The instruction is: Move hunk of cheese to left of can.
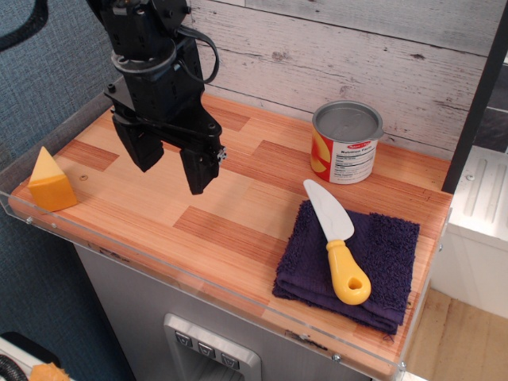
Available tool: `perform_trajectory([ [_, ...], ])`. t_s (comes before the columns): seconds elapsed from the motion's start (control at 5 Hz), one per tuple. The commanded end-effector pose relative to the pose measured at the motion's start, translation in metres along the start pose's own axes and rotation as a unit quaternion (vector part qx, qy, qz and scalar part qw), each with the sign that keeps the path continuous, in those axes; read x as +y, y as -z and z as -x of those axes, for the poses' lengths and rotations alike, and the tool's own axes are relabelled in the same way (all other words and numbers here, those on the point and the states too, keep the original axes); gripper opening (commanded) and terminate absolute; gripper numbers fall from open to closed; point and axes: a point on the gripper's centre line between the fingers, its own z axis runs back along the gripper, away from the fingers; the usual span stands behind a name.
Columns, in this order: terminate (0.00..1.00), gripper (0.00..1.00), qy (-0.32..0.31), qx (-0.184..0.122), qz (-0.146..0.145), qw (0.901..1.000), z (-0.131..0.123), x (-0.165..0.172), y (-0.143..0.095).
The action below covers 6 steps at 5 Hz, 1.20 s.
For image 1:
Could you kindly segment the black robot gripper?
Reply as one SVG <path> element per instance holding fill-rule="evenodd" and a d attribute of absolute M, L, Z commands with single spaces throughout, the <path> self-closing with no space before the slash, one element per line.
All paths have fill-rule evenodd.
<path fill-rule="evenodd" d="M 202 106 L 205 80 L 198 46 L 180 37 L 157 58 L 134 60 L 112 53 L 123 83 L 106 95 L 114 104 L 114 127 L 143 172 L 163 156 L 163 142 L 180 148 L 190 192 L 202 194 L 218 177 L 221 127 Z"/>

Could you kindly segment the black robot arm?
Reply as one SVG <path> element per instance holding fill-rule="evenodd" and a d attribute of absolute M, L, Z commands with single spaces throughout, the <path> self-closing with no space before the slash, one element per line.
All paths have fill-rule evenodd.
<path fill-rule="evenodd" d="M 226 158 L 221 126 L 205 110 L 202 95 L 218 72 L 202 74 L 199 41 L 213 41 L 183 25 L 185 1 L 91 1 L 112 44 L 111 60 L 123 83 L 105 92 L 114 106 L 116 132 L 142 170 L 163 156 L 163 144 L 179 148 L 192 194 L 218 176 Z"/>

